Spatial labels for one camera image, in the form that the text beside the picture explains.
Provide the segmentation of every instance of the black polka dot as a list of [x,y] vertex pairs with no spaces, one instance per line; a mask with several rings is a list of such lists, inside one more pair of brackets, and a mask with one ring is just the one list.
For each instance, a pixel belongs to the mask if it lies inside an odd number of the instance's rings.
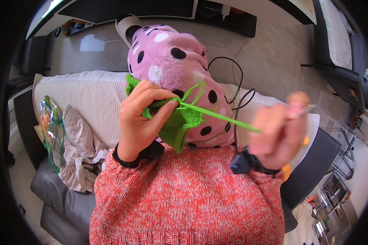
[[217,101],[217,94],[215,93],[214,90],[211,90],[209,92],[209,101],[211,104],[214,104]]
[[157,29],[157,28],[152,29],[151,31],[149,31],[149,33],[147,33],[147,36],[148,36],[152,31],[154,31],[154,30],[158,30],[158,29]]
[[138,54],[138,64],[139,64],[140,62],[142,62],[142,60],[143,60],[143,56],[144,56],[144,51],[142,50],[142,51],[140,51],[140,52],[139,52],[139,54]]
[[133,49],[133,48],[138,44],[138,42],[139,42],[139,41],[137,41],[137,42],[132,46],[132,48],[131,48],[131,49]]
[[184,97],[184,92],[181,91],[181,90],[178,90],[178,89],[177,90],[174,90],[173,91],[173,94],[177,95],[180,98],[183,98]]
[[187,56],[187,54],[179,48],[172,48],[170,53],[174,58],[179,60],[184,59]]
[[204,127],[202,130],[201,130],[201,135],[202,136],[205,136],[205,135],[208,135],[211,133],[211,127],[210,126],[207,126],[207,127]]
[[226,126],[225,126],[225,132],[227,132],[229,130],[230,130],[230,123],[228,122],[228,124],[226,124]]

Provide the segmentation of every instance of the polka dot fabric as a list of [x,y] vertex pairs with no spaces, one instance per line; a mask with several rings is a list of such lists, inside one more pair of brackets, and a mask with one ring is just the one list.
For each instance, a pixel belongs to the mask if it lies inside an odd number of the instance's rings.
[[[223,90],[208,72],[207,49],[194,36],[178,33],[170,26],[154,25],[137,30],[132,43],[128,69],[135,79],[148,79],[180,97],[203,80],[207,89],[195,105],[231,117]],[[185,101],[190,104],[196,94],[197,89]],[[188,131],[187,144],[214,148],[233,143],[233,127],[226,130],[226,121],[208,115],[204,118],[206,122]]]
[[163,145],[160,159],[135,169],[108,154],[94,184],[91,245],[283,243],[282,171],[233,174],[233,146],[177,154]]

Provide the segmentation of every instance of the person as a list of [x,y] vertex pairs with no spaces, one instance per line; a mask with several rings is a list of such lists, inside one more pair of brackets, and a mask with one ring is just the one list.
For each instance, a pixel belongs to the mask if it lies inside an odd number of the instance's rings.
[[[177,106],[171,100],[149,120],[142,116],[154,100],[177,96],[142,80],[120,109],[122,137],[95,182],[96,207],[91,244],[282,244],[284,218],[279,188],[284,174],[233,174],[234,146],[192,149],[181,154],[163,144],[154,160],[133,162],[157,137]],[[259,109],[248,149],[266,169],[279,170],[301,147],[309,104],[303,92],[287,105]],[[112,154],[117,151],[120,162]]]

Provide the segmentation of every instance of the gray floor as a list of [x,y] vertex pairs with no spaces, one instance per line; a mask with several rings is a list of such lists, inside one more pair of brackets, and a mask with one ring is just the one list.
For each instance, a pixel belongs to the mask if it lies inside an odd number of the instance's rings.
[[[209,62],[217,56],[233,58],[244,71],[243,88],[255,88],[265,96],[285,101],[294,91],[306,92],[317,107],[321,127],[329,120],[335,125],[348,120],[349,105],[327,89],[327,82],[311,63],[314,51],[312,26],[274,28],[257,22],[256,35],[247,38],[217,27],[177,20],[144,20],[145,25],[167,24],[178,32],[194,35],[206,46]],[[96,27],[72,37],[54,38],[48,65],[50,76],[66,73],[106,70],[127,71],[128,47],[117,34],[114,24]],[[209,71],[217,82],[238,84],[240,70],[229,60],[216,60]]]

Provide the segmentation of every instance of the red knit sweater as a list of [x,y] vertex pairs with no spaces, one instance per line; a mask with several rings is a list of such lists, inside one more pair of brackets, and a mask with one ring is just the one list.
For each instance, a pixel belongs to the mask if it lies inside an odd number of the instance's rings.
[[95,181],[90,243],[282,244],[284,175],[232,174],[233,146],[181,154],[136,169],[108,154]]

